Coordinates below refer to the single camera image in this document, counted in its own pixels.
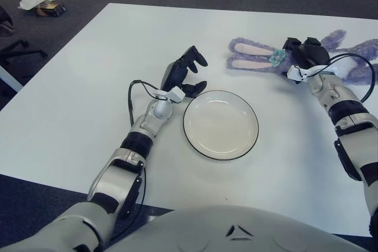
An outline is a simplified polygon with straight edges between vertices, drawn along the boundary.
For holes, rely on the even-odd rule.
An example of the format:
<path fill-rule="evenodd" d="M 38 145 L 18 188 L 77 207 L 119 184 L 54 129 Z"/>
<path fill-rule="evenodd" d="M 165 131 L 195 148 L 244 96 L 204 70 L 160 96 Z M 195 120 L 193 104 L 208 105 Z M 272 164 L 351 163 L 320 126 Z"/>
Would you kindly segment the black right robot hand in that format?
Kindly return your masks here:
<path fill-rule="evenodd" d="M 304 42 L 296 38 L 287 38 L 283 49 L 290 51 L 295 65 L 304 69 L 327 65 L 330 59 L 328 51 L 312 37 L 308 37 Z"/>

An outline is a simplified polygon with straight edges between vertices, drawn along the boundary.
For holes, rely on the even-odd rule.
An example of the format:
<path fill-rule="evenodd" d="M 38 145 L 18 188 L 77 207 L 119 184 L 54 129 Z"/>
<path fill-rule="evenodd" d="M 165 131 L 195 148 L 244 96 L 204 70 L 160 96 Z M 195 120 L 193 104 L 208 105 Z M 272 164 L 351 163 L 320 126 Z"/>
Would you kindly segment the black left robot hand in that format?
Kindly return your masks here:
<path fill-rule="evenodd" d="M 179 59 L 168 65 L 160 89 L 168 92 L 178 87 L 184 92 L 185 97 L 196 98 L 207 87 L 207 81 L 201 81 L 195 85 L 183 83 L 189 70 L 198 73 L 196 63 L 203 67 L 208 66 L 206 59 L 193 45 Z"/>

